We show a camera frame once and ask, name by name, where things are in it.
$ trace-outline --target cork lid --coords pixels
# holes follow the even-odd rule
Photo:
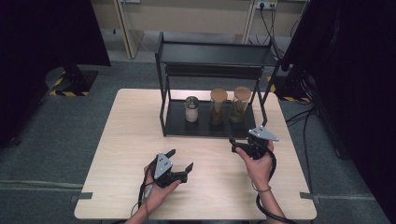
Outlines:
[[[250,98],[251,91],[246,87],[237,87],[233,91],[233,94],[236,98],[238,98],[238,100],[246,101]]]
[[[224,89],[213,89],[210,92],[210,97],[215,103],[223,103],[227,100],[228,93]]]

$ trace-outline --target glass jar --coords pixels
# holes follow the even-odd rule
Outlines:
[[[210,118],[209,122],[214,125],[221,124],[224,120],[224,107],[228,93],[224,89],[214,89],[210,92]]]
[[[186,120],[189,122],[195,122],[198,120],[198,98],[195,96],[189,96],[186,98],[184,102],[184,106],[186,107]]]
[[[246,87],[237,87],[233,91],[233,102],[231,104],[230,120],[232,122],[242,122],[248,107],[251,91]]]

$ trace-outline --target rack bottom shelf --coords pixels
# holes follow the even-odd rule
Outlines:
[[[184,100],[171,100],[168,105],[165,131],[166,135],[189,135],[225,137],[232,135],[234,138],[247,138],[248,130],[256,128],[251,105],[247,106],[245,118],[242,122],[231,122],[231,102],[228,101],[224,110],[224,121],[219,125],[209,122],[210,102],[200,101],[198,108],[198,120],[189,122],[185,117]]]

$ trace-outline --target light wood tabletop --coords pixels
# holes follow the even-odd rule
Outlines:
[[[172,91],[173,99],[191,95],[209,100],[210,91]],[[257,192],[251,187],[246,166],[231,152],[229,140],[163,137],[161,103],[159,90],[119,90],[82,189],[82,193],[91,192],[92,197],[78,200],[75,216],[129,218],[137,203],[143,168],[159,152],[174,148],[172,172],[184,171],[192,162],[193,169],[187,183],[179,185],[150,219],[265,219],[255,204]],[[275,142],[277,167],[270,182],[272,192],[288,218],[314,219],[317,211],[313,201],[300,197],[300,192],[309,192],[308,186],[274,94],[269,94],[264,107],[268,118],[265,128],[279,138]],[[262,111],[257,96],[253,111],[259,127]]]

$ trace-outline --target black metal rack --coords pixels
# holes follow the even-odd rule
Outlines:
[[[271,81],[280,66],[281,55],[276,42],[271,38],[270,43],[263,45],[242,44],[212,44],[165,41],[160,33],[155,60],[157,64],[158,79],[160,81],[163,103],[161,106],[160,120],[163,136],[190,135],[228,137],[248,137],[248,130],[256,128],[253,116],[252,102],[257,93],[264,118],[263,125],[267,122],[263,107],[271,87]],[[164,64],[165,83],[163,84],[162,64]],[[260,80],[264,67],[274,67],[270,83],[262,96]],[[184,100],[172,99],[169,77],[221,77],[256,80],[254,90],[247,106],[245,119],[240,123],[230,122],[225,119],[220,125],[209,123],[210,101],[200,100],[199,117],[195,122],[188,122],[185,118]],[[163,112],[168,97],[168,110],[166,124]],[[224,118],[229,117],[231,102],[226,102]]]

